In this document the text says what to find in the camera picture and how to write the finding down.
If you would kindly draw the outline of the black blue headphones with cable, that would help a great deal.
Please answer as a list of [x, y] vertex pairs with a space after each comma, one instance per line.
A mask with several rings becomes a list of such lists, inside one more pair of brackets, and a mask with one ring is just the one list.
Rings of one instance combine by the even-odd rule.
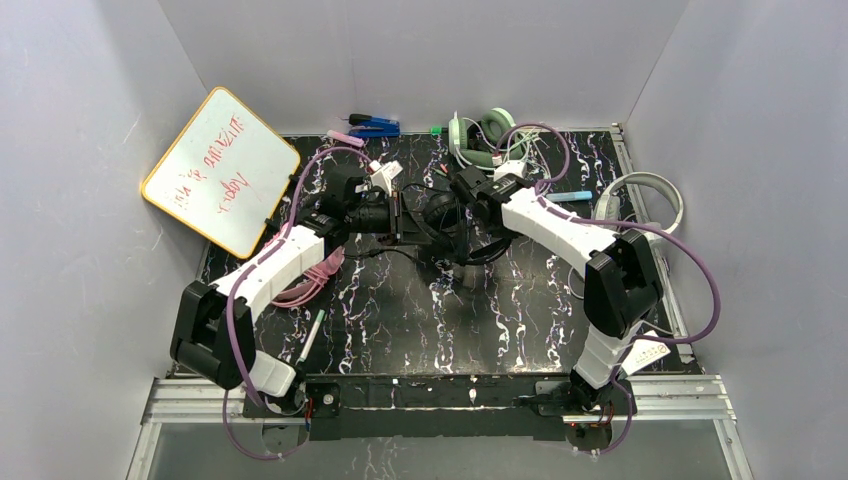
[[398, 201], [402, 239], [399, 242], [379, 242], [385, 247], [415, 246], [459, 265], [486, 265], [500, 258], [518, 235], [505, 229], [486, 229], [472, 217], [457, 196], [447, 189], [421, 185], [430, 193], [423, 205], [416, 208], [407, 192], [409, 185], [389, 193]]

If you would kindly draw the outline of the pink headphones with cable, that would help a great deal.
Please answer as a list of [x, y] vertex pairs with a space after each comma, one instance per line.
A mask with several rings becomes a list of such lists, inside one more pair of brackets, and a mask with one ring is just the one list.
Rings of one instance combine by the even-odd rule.
[[279, 292], [271, 305], [278, 308], [302, 307], [317, 296], [327, 285], [332, 276], [341, 268], [345, 259], [345, 248], [336, 248], [326, 259], [310, 267], [304, 274], [304, 279], [293, 287]]

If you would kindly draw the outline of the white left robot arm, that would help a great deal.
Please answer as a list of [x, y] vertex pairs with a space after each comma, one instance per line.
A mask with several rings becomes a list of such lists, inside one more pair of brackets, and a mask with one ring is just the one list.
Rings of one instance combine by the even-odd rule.
[[224, 390], [245, 385], [267, 397], [285, 397], [302, 378], [292, 364], [256, 348], [255, 319], [351, 234], [396, 238], [395, 179], [402, 170], [396, 161], [373, 161], [366, 171], [348, 165], [329, 171], [324, 191], [254, 258], [210, 284], [189, 284], [178, 308], [171, 358]]

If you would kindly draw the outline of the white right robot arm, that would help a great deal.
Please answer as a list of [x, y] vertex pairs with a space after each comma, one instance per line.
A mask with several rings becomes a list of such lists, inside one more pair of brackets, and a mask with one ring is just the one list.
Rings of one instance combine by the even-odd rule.
[[636, 229], [617, 233], [594, 225], [516, 174], [494, 179], [466, 167], [451, 177], [450, 188], [492, 234], [525, 236], [581, 274], [589, 330], [565, 399], [585, 410], [604, 402], [641, 322], [663, 296], [647, 238]]

